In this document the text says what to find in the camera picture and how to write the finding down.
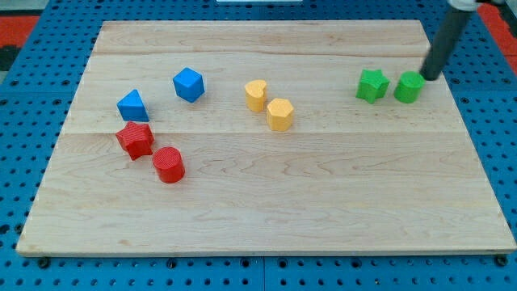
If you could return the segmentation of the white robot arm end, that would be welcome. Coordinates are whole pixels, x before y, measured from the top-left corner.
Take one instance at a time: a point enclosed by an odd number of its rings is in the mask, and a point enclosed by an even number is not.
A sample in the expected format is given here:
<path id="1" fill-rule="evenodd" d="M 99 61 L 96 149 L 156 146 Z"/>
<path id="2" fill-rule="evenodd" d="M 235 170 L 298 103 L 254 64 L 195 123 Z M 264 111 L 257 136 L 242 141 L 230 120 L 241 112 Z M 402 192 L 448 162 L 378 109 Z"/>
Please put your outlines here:
<path id="1" fill-rule="evenodd" d="M 481 4 L 501 6 L 506 0 L 447 0 L 447 3 L 459 11 L 474 12 Z"/>

